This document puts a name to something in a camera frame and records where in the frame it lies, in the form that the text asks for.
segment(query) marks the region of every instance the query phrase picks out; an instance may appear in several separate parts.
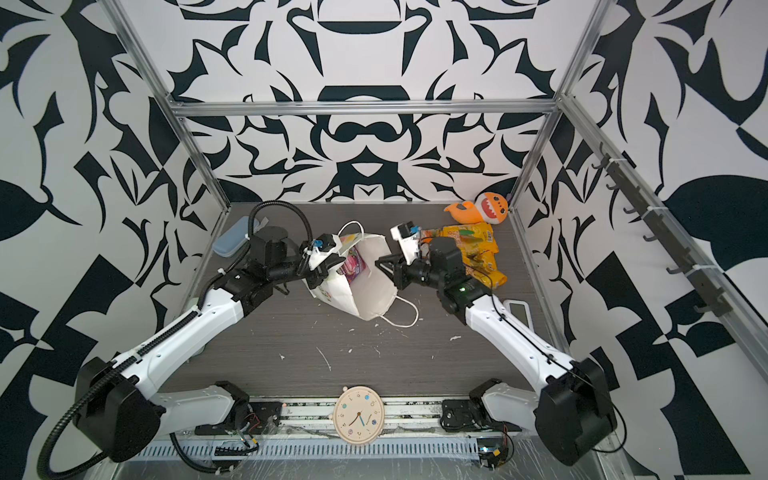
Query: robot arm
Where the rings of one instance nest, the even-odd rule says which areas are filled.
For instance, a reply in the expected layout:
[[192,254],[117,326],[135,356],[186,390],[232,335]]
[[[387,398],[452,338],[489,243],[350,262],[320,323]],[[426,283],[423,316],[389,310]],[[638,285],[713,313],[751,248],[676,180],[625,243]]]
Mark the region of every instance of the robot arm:
[[443,308],[488,339],[533,387],[529,392],[487,382],[479,409],[496,422],[536,431],[566,465],[573,465],[616,429],[605,374],[598,364],[591,359],[575,361],[507,312],[488,287],[466,274],[452,238],[431,238],[429,251],[422,252],[419,229],[412,223],[392,228],[392,235],[403,254],[382,257],[376,266],[398,290],[410,283],[436,289]]
[[[304,222],[307,241],[297,247],[283,228],[259,230],[247,237],[247,247],[237,260],[206,285],[195,307],[112,361],[94,358],[84,364],[75,383],[78,401],[56,424],[38,457],[41,478],[70,478],[107,457],[115,462],[128,460],[157,435],[198,425],[221,425],[222,430],[231,425],[235,430],[245,424],[249,396],[231,383],[217,382],[191,392],[158,390],[195,352],[272,296],[278,285],[303,280],[310,289],[315,288],[327,278],[329,269],[343,262],[337,255],[341,247],[338,236],[323,234],[313,239],[306,217],[287,202],[271,200],[257,205],[250,215],[249,231],[253,231],[256,212],[270,205],[296,212]],[[69,422],[101,453],[66,472],[53,472],[51,454]]]

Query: black and white wallpaper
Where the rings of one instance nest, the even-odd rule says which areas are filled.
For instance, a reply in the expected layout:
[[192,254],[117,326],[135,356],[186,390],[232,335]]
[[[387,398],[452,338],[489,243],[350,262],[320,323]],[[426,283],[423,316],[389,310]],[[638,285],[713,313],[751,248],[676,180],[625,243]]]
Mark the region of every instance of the black and white wallpaper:
[[517,211],[572,356],[600,363],[627,420],[636,478],[765,478],[768,385],[596,163],[563,118]]
[[595,0],[130,0],[179,101],[551,98]]
[[508,196],[543,114],[187,119],[231,201]]
[[768,2],[620,0],[575,96],[768,316]]
[[[83,362],[176,316],[220,214],[94,0],[0,2],[3,478],[37,478]],[[90,458],[68,427],[56,470]]]
[[[764,2],[619,0],[577,101],[763,316]],[[765,478],[768,386],[567,119],[518,205],[575,358],[607,373],[636,478]]]

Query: bag handle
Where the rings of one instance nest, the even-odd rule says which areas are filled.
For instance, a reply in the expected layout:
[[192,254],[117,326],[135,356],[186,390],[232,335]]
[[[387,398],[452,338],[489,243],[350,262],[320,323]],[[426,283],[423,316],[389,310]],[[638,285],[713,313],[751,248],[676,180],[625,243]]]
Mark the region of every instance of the bag handle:
[[416,311],[416,318],[415,318],[415,319],[413,319],[413,323],[411,323],[410,325],[398,325],[398,324],[396,324],[396,323],[392,323],[392,322],[390,322],[390,321],[389,321],[389,319],[388,319],[387,317],[385,317],[384,315],[379,315],[379,318],[383,318],[383,319],[384,319],[384,320],[386,320],[386,322],[387,322],[389,325],[391,325],[391,326],[396,326],[396,327],[398,327],[398,328],[401,328],[401,329],[409,329],[409,328],[411,328],[412,326],[414,326],[414,325],[416,324],[416,322],[418,322],[418,321],[419,321],[419,308],[418,308],[416,305],[414,305],[413,303],[409,302],[408,300],[406,300],[406,299],[402,298],[400,295],[395,295],[395,298],[396,298],[396,299],[400,299],[400,300],[402,300],[402,301],[403,301],[403,302],[405,302],[405,303],[408,303],[408,304],[409,304],[410,306],[412,306],[412,307],[413,307],[413,309]]
[[339,229],[339,233],[338,233],[339,236],[341,236],[341,233],[344,231],[345,228],[347,228],[349,225],[352,225],[353,223],[357,223],[357,226],[360,227],[360,233],[362,233],[363,236],[366,235],[366,231],[362,228],[362,223],[360,223],[357,220],[352,220],[350,222],[345,223],[344,226]]

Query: wall clock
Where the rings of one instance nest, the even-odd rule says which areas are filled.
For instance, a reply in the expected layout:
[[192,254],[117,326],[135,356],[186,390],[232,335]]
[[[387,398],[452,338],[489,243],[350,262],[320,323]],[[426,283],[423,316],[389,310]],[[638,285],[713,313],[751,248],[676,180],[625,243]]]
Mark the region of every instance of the wall clock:
[[331,419],[342,439],[354,445],[365,445],[382,432],[384,403],[366,386],[344,387]]

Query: red wire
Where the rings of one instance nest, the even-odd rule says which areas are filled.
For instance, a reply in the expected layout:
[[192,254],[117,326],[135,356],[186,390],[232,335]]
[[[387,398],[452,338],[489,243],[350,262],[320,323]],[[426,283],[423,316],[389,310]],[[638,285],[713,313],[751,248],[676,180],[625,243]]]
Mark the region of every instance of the red wire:
[[255,414],[255,413],[250,413],[250,414],[248,414],[248,416],[246,417],[246,419],[248,419],[248,417],[250,417],[250,416],[252,416],[252,415],[253,415],[253,417],[256,419],[256,425],[251,425],[251,427],[248,429],[248,433],[249,433],[249,434],[251,433],[251,431],[252,431],[253,429],[255,429],[257,426],[261,425],[261,419],[260,419],[260,418],[259,418],[259,416],[258,416],[257,414]]

